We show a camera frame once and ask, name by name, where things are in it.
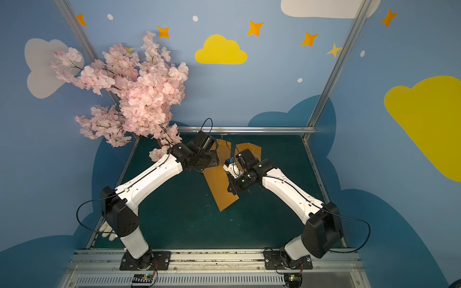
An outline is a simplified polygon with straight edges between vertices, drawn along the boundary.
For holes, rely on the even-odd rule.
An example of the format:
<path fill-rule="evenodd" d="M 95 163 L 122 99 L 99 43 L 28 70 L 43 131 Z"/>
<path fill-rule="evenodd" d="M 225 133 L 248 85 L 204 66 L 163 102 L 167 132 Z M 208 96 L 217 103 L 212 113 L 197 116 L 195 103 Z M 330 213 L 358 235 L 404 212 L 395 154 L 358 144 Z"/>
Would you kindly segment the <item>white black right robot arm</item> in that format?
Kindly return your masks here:
<path fill-rule="evenodd" d="M 302 234 L 282 247 L 286 259 L 298 260 L 308 255 L 320 259 L 343 238 L 338 207 L 302 190 L 270 160 L 258 160 L 246 149 L 227 159 L 223 169 L 229 179 L 229 193 L 237 195 L 259 184 L 288 205 L 304 224 Z"/>

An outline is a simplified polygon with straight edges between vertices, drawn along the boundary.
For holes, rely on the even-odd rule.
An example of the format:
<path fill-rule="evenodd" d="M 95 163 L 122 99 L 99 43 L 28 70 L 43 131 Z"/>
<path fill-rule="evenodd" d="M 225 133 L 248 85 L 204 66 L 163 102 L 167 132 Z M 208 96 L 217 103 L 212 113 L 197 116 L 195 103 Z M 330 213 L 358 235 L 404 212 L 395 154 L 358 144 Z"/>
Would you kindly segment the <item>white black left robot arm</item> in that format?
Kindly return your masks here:
<path fill-rule="evenodd" d="M 144 266 L 151 249 L 140 230 L 139 205 L 166 181 L 184 170 L 203 171 L 218 165 L 217 140 L 200 131 L 188 144 L 169 145 L 167 153 L 132 180 L 101 191 L 104 218 L 99 232 L 104 237 L 115 234 L 128 254 Z"/>

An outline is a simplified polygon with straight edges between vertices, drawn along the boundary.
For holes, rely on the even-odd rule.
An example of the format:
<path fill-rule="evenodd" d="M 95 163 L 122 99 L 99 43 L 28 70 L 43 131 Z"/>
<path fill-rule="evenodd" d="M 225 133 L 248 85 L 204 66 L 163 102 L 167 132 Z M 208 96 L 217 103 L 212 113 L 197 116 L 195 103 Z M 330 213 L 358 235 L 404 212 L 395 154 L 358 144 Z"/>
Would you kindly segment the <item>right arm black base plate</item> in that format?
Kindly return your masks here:
<path fill-rule="evenodd" d="M 291 259 L 287 252 L 266 248 L 263 250 L 266 270 L 312 270 L 312 259 L 310 255 L 303 256 L 297 260 Z"/>

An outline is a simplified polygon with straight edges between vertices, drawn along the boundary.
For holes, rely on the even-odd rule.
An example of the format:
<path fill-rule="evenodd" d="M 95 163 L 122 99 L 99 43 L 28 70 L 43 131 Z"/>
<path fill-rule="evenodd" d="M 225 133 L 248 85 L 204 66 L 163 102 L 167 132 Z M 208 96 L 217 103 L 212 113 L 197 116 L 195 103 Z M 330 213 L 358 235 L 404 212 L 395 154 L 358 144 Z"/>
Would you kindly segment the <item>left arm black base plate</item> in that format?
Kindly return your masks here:
<path fill-rule="evenodd" d="M 125 252 L 120 264 L 120 271 L 166 271 L 169 268 L 172 253 L 169 251 L 149 250 L 139 259 Z"/>

